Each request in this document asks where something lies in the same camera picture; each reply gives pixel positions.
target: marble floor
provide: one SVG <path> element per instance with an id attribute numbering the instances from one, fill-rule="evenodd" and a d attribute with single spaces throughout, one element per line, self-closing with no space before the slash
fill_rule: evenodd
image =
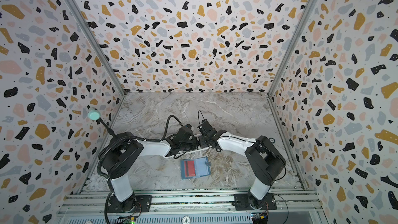
<path id="1" fill-rule="evenodd" d="M 191 124 L 194 134 L 199 134 L 197 113 L 201 110 L 216 130 L 248 138 L 261 135 L 274 138 L 277 149 L 287 161 L 287 173 L 273 187 L 298 186 L 266 96 L 266 93 L 128 93 L 114 131 L 160 138 L 167 117 L 173 114 L 182 124 Z M 167 134 L 176 133 L 179 127 L 171 119 Z M 204 156 L 211 162 L 211 175 L 182 180 L 180 160 Z M 255 179 L 246 157 L 230 151 L 217 153 L 215 149 L 185 154 L 178 159 L 139 157 L 128 174 L 135 190 L 248 188 Z M 93 172 L 84 190 L 107 191 L 108 188 L 105 179 Z"/>

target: black mounting plate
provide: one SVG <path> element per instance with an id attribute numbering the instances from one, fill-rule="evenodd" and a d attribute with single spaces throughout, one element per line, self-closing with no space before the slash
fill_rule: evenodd
<path id="1" fill-rule="evenodd" d="M 152 195 L 136 195 L 135 196 L 137 199 L 137 203 L 139 202 L 141 204 L 141 212 L 142 213 L 147 213 L 149 212 L 149 208 L 151 205 L 151 201 L 152 201 Z M 134 206 L 135 202 L 133 199 L 127 199 L 126 201 L 131 201 L 131 202 L 123 202 L 125 204 L 130 204 L 131 207 Z M 116 197 L 111 197 L 109 199 L 109 202 L 111 203 L 110 206 L 108 206 L 108 213 L 128 213 L 128 212 L 124 212 L 121 208 L 120 208 L 120 202 L 117 201 Z"/>
<path id="2" fill-rule="evenodd" d="M 274 194 L 272 194 L 272 193 L 266 194 L 264 201 L 266 201 L 266 203 L 268 203 L 268 210 L 276 210 L 276 202 L 275 202 Z M 250 206 L 247 194 L 235 194 L 234 202 L 232 203 L 232 205 L 234 205 L 236 210 L 238 210 L 238 211 L 240 211 L 240 210 L 249 210 L 249 211 L 255 210 Z M 267 209 L 267 206 L 266 206 L 266 204 L 264 204 L 264 206 L 258 210 L 266 210 L 266 209 Z"/>

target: side wall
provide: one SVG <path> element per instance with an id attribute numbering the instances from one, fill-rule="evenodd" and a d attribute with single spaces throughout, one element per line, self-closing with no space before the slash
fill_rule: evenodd
<path id="1" fill-rule="evenodd" d="M 122 98 L 63 0 L 1 0 L 0 222 L 53 221 Z"/>
<path id="2" fill-rule="evenodd" d="M 318 0 L 271 98 L 330 223 L 398 223 L 397 0 Z"/>
<path id="3" fill-rule="evenodd" d="M 307 0 L 76 0 L 127 91 L 268 92 Z"/>

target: mint green round object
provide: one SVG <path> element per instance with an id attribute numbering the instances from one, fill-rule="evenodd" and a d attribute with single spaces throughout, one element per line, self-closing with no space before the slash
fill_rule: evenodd
<path id="1" fill-rule="evenodd" d="M 91 119 L 91 120 L 94 120 L 94 121 L 96 121 L 97 119 L 99 119 L 100 117 L 101 117 L 101 113 L 100 113 L 100 111 L 98 111 L 98 110 L 91 110 L 90 112 L 88 112 L 88 117 Z"/>

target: metal corner post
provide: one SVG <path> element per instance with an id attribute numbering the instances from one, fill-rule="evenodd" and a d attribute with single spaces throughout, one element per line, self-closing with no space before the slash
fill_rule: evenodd
<path id="1" fill-rule="evenodd" d="M 285 71 L 284 67 L 286 67 L 287 63 L 289 62 L 289 60 L 290 60 L 289 58 L 291 57 L 291 55 L 297 45 L 297 42 L 300 39 L 300 34 L 306 27 L 308 20 L 311 18 L 311 14 L 316 6 L 317 1 L 318 0 L 308 0 L 308 3 L 304 9 L 302 17 L 297 24 L 296 31 L 294 32 L 293 37 L 292 37 L 292 39 L 289 43 L 289 46 L 286 50 L 286 53 L 283 56 L 281 63 L 279 64 L 279 69 L 275 74 L 273 83 L 268 91 L 268 95 L 273 95 L 276 88 L 278 87 L 279 80 L 281 79 L 283 72 Z"/>
<path id="2" fill-rule="evenodd" d="M 122 88 L 119 79 L 115 75 L 115 72 L 113 72 L 111 64 L 109 64 L 109 62 L 107 61 L 105 54 L 102 52 L 102 49 L 100 48 L 96 38 L 94 37 L 94 34 L 90 31 L 87 22 L 84 20 L 82 13 L 79 7 L 77 6 L 75 0 L 64 0 L 64 2 L 69 8 L 69 10 L 72 12 L 78 25 L 80 25 L 82 32 L 86 36 L 91 47 L 97 53 L 97 56 L 101 64 L 103 65 L 105 71 L 108 73 L 109 77 L 111 78 L 113 85 L 116 87 L 117 91 L 124 97 L 126 92 Z"/>

